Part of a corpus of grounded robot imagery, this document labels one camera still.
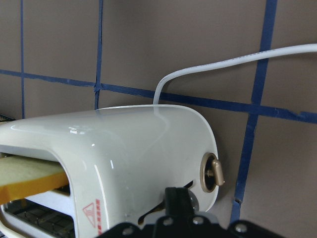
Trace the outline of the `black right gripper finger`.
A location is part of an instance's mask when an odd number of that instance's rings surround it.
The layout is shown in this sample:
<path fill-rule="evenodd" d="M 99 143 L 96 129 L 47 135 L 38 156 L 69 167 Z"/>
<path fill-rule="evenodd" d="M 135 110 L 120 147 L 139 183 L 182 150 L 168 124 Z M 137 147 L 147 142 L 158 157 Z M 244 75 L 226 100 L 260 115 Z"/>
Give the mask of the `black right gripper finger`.
<path fill-rule="evenodd" d="M 165 189 L 165 221 L 193 216 L 194 208 L 188 188 L 168 187 Z"/>

